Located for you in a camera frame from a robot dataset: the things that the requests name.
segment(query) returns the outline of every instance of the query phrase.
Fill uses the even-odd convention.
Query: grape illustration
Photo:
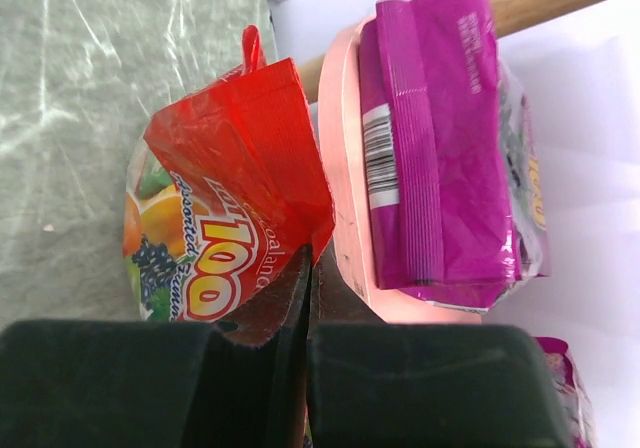
[[[168,286],[178,264],[169,254],[167,245],[153,245],[145,235],[142,235],[138,251],[131,255],[131,261],[140,269],[140,301],[149,310],[151,298],[159,289]]]

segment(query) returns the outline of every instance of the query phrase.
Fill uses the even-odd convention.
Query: red snack bag
[[[243,66],[157,112],[129,165],[124,255],[145,318],[216,320],[331,237],[293,62],[266,66],[254,26],[243,51]]]

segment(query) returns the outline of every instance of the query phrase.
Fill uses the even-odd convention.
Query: purple wrapper
[[[565,408],[576,448],[596,446],[591,402],[587,396],[569,345],[556,338],[537,338],[551,369],[553,384]]]
[[[381,2],[359,57],[378,286],[486,311],[542,274],[546,250],[544,225],[529,226],[538,178],[520,181],[530,133],[517,169],[503,146],[525,111],[503,113],[488,0]]]

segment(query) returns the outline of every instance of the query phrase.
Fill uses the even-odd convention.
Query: barcode
[[[397,205],[398,173],[393,153],[389,105],[381,105],[365,113],[362,125],[370,208]]]

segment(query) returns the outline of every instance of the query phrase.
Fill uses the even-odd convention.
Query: gray marble surface
[[[0,326],[136,319],[124,182],[150,114],[238,64],[266,0],[0,0]]]

